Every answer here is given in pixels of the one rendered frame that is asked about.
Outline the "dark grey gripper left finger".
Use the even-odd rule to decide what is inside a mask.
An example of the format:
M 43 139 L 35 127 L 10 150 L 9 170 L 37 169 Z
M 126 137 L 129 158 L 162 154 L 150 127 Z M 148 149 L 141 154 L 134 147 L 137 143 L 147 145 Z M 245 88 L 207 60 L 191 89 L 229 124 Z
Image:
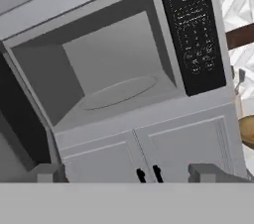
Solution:
M 63 164 L 40 164 L 21 178 L 22 182 L 68 182 Z

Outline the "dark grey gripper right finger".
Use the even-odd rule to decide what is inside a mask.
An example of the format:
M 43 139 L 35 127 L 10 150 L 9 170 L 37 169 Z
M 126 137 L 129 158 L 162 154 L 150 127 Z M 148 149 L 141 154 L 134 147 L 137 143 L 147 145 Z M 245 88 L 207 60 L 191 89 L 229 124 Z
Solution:
M 243 178 L 227 173 L 215 164 L 190 164 L 188 167 L 188 182 L 201 183 L 254 183 L 254 176 L 247 172 L 247 177 Z

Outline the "white cupboard door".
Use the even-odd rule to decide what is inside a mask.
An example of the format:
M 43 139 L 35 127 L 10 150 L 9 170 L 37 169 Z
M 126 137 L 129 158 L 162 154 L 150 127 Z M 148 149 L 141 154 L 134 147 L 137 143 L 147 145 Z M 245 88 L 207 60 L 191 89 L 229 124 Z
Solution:
M 146 182 L 155 181 L 132 131 L 71 144 L 60 156 L 72 183 L 141 183 L 137 168 Z
M 232 103 L 138 128 L 134 134 L 155 181 L 153 165 L 161 169 L 164 182 L 186 182 L 190 164 L 215 164 L 247 176 Z

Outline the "black microwave door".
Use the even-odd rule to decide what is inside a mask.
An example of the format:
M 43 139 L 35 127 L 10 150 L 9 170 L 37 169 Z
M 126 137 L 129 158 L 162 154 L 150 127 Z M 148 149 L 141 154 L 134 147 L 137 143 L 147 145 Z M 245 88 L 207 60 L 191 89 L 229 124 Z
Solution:
M 10 52 L 0 41 L 0 113 L 14 133 L 19 156 L 35 165 L 60 164 L 55 137 Z

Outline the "wooden bowl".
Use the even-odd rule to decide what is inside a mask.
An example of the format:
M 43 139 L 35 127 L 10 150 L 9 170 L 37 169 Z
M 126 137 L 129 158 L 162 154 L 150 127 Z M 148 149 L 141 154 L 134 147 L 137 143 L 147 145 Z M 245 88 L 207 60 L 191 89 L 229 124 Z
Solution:
M 243 117 L 238 123 L 242 142 L 254 150 L 254 115 Z

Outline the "white microwave with black panel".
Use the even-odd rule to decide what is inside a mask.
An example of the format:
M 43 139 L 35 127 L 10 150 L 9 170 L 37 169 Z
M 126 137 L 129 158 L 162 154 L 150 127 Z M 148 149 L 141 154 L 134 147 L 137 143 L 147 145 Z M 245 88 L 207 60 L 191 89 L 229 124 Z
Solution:
M 3 45 L 52 126 L 226 84 L 213 0 L 91 0 Z

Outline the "grey hanging kitchen tool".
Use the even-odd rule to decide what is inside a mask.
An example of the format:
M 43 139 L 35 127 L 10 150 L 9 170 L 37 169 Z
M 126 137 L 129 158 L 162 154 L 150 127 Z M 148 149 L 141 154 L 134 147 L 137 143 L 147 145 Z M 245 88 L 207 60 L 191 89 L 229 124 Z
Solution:
M 234 79 L 235 78 L 235 71 L 234 71 L 234 66 L 233 65 L 231 65 L 231 72 L 232 72 L 232 77 Z M 238 83 L 236 84 L 236 86 L 234 88 L 234 91 L 235 91 L 236 95 L 239 94 L 239 87 L 240 87 L 240 84 L 244 82 L 245 75 L 246 75 L 246 71 L 243 68 L 239 68 L 238 69 Z

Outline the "brown wooden shelf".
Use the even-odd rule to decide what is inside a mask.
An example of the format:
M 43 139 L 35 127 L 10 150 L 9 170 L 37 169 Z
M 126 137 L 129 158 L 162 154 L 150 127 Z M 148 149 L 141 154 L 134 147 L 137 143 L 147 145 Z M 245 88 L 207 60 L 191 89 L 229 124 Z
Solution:
M 254 43 L 254 23 L 227 32 L 226 40 L 229 50 Z

